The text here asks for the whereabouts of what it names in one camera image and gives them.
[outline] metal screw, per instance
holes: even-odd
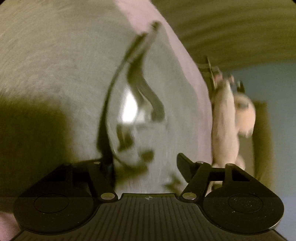
[[[101,195],[101,198],[104,200],[112,200],[113,198],[115,198],[115,195],[113,193],[106,192]]]
[[[182,195],[183,198],[187,199],[187,200],[193,200],[193,199],[196,199],[197,196],[195,193],[192,193],[192,192],[186,192]]]

